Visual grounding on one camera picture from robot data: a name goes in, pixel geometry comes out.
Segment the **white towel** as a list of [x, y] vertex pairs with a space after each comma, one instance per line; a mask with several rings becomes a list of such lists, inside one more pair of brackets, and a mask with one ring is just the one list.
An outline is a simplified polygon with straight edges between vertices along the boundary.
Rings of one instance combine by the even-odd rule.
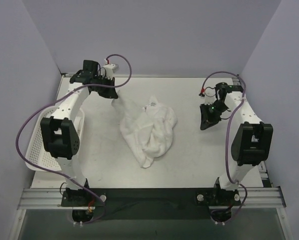
[[155, 158], [170, 149], [177, 116], [171, 107], [159, 102], [154, 95], [144, 106], [123, 91], [118, 91], [117, 95], [111, 105], [119, 114], [121, 135], [139, 166], [147, 169]]

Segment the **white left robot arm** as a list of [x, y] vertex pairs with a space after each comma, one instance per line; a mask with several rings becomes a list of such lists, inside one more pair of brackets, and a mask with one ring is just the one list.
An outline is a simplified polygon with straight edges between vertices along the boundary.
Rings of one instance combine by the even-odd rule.
[[96, 61], [84, 60], [83, 67], [69, 80], [68, 92], [71, 94], [64, 99], [50, 117], [40, 121], [42, 140], [46, 152], [55, 158], [66, 175], [66, 194], [79, 206], [90, 202], [88, 180], [81, 171], [78, 161], [80, 138], [74, 126], [75, 118], [85, 99], [91, 92], [97, 92], [106, 99], [117, 99], [114, 89], [114, 72], [118, 65], [106, 63], [100, 67]]

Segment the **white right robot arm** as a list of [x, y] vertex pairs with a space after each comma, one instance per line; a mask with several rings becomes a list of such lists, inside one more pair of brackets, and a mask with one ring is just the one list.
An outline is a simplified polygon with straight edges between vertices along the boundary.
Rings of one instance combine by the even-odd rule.
[[203, 88], [200, 96], [202, 131], [227, 121], [225, 133], [225, 172], [217, 178], [219, 187], [211, 192], [217, 205], [228, 201], [249, 171], [269, 157], [273, 126], [263, 122], [250, 106], [241, 85], [219, 82]]

